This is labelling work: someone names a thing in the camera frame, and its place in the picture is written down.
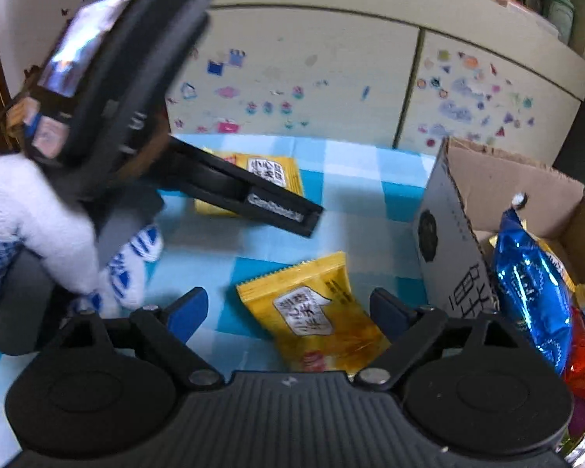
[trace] pink sticker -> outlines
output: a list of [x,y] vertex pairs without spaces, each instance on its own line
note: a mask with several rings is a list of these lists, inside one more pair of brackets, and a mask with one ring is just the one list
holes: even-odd
[[217,125],[217,132],[219,133],[238,133],[240,129],[240,125],[234,123],[234,121],[226,120],[226,121],[219,121]]
[[63,149],[69,134],[69,127],[57,120],[43,116],[35,133],[32,145],[46,158],[56,158]]
[[233,88],[232,86],[225,86],[224,88],[219,88],[215,91],[217,95],[221,98],[234,98],[241,94],[240,90]]

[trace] open cardboard box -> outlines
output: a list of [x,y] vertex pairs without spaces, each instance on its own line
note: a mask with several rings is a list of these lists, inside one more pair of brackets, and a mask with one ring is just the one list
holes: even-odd
[[431,305],[464,318],[498,309],[488,238],[517,193],[528,231],[552,240],[574,283],[585,283],[585,187],[519,154],[449,138],[413,223]]

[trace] green bottle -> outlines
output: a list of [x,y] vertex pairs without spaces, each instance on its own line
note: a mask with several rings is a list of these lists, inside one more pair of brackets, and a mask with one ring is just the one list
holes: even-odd
[[570,0],[544,0],[544,16],[559,30],[559,40],[567,44],[572,33],[574,5]]

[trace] metal screw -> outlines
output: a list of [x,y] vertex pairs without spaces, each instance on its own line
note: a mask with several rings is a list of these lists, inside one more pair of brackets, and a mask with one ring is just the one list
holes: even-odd
[[198,369],[193,371],[188,378],[190,383],[200,387],[208,387],[219,381],[219,374],[211,369]]
[[381,367],[367,367],[360,371],[363,382],[372,385],[383,385],[390,380],[390,373]]

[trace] blue foil wrapper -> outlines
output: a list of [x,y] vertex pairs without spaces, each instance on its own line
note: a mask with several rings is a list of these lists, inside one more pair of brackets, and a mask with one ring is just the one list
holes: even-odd
[[494,251],[501,312],[562,373],[571,342],[568,288],[514,209],[503,213]]

